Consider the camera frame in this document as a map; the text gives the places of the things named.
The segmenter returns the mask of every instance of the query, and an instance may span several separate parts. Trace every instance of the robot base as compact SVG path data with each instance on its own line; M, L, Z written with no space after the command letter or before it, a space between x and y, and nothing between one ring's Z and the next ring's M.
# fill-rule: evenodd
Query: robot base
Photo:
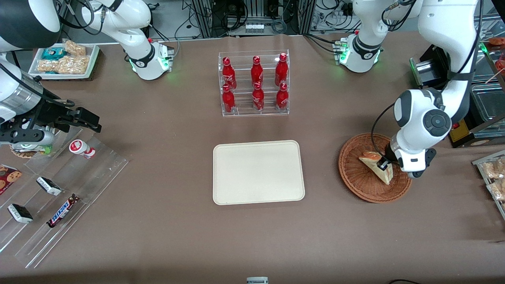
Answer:
M144 80L154 80L163 75L163 73L172 71L174 62L173 48L168 48L166 45L157 42L153 42L151 45L155 48L155 56L149 61L147 66L140 68L135 66L130 60L133 71Z
M341 53L335 54L335 63L344 65L352 72L365 73L379 60L380 50L375 58L363 59L352 46L355 37L355 34L351 34L348 37L341 38L340 42L333 44L333 51Z

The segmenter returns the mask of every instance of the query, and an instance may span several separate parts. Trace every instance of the clear acrylic rack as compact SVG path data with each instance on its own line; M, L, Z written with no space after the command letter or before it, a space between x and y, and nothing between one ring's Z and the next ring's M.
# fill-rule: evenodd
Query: clear acrylic rack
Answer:
M288 115L289 103L287 110L279 112L275 109L276 96L279 87L275 85L275 67L279 62L279 55L287 54L287 64L290 67L289 50L272 50L272 51L247 51L247 52L220 52L218 58L218 79L221 100L221 112L223 116L259 116L259 115ZM261 111L256 111L253 108L252 99L252 84L251 84L251 67L253 66L253 56L259 56L261 66L263 67L263 92L265 93L265 107ZM235 69L237 79L237 88L233 91L235 96L235 104L237 111L235 113L227 113L223 104L223 58L229 57L231 66ZM288 69L286 83L288 93L291 98L290 78Z
M16 237L28 239L24 244L16 241L21 244L16 258L26 268L36 267L44 259L128 163L95 137L86 141L96 150L91 159L65 151L72 139L64 141L58 155L38 157L25 164L33 173L23 171L21 187L2 202L5 208L0 208L0 251ZM51 179L63 191L57 196L48 194L36 183L39 176ZM72 194L80 200L59 224L49 228L46 222ZM33 221L29 224L16 222L6 208L12 203L26 207Z

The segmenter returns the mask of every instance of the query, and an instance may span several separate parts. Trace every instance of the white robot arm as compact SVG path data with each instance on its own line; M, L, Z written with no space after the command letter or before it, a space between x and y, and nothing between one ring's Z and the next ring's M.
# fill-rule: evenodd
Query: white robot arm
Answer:
M47 48L60 36L52 0L0 1L0 144L51 144L57 128L70 125L100 132L99 117L73 109L39 81L6 60L8 51Z
M452 125L466 115L477 34L474 13L478 0L354 0L353 9L362 21L358 34L340 42L340 64L353 72L367 72L379 55L388 33L386 20L404 20L419 15L419 33L442 48L449 59L449 82L442 92L412 89L394 104L400 126L386 154L378 163L385 169L398 162L410 177L419 177L436 154L431 149L447 136Z
M142 0L93 0L91 28L110 36L123 47L138 76L154 80L171 68L172 51L165 45L149 42L140 28L151 20L149 7ZM82 8L82 17L88 23L91 12Z
M394 104L394 117L401 129L392 137L386 158L398 160L402 171L411 177L423 173L436 154L430 148L443 140L452 125L468 112L477 1L424 0L421 7L419 33L447 53L450 81L442 92L432 88L407 90Z

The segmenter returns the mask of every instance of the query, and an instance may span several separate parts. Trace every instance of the snickers bar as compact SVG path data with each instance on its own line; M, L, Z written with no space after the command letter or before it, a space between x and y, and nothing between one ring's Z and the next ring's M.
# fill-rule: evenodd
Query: snickers bar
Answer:
M68 198L67 201L60 207L58 212L47 222L50 228L54 228L62 219L67 215L67 213L74 207L74 204L79 201L80 198L78 198L75 194L72 194L71 197Z

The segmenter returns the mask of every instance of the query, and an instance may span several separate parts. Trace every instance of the snack tray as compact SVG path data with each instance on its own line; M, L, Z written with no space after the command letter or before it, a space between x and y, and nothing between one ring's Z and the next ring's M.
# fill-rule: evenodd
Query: snack tray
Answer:
M492 178L487 177L484 174L484 169L482 168L481 164L484 162L496 161L498 158L503 158L503 157L505 157L505 150L491 154L487 157L484 157L482 159L475 160L472 162L472 165L476 165L477 168L479 169L479 172L482 175L482 178L484 179L484 182L486 183L486 185L492 184L494 182L494 180ZM498 210L500 211L501 216L503 217L503 219L505 219L505 201L496 200L494 198L494 195L492 194L492 192L489 189L488 189L488 191L491 194L491 196L493 196L493 200L496 203L496 206L498 206Z
M80 45L86 47L86 55L89 56L89 64L88 68L86 68L86 72L84 74L52 74L52 73L44 73L37 71L38 61L42 57L42 52L44 49L38 49L35 54L35 58L32 61L30 69L28 70L28 74L32 77L40 76L44 80L65 80L65 79L86 79L91 76L91 72L93 71L93 66L98 57L98 53L100 52L100 48L96 44L85 44L80 43ZM62 43L55 43L52 48L61 48L63 47Z

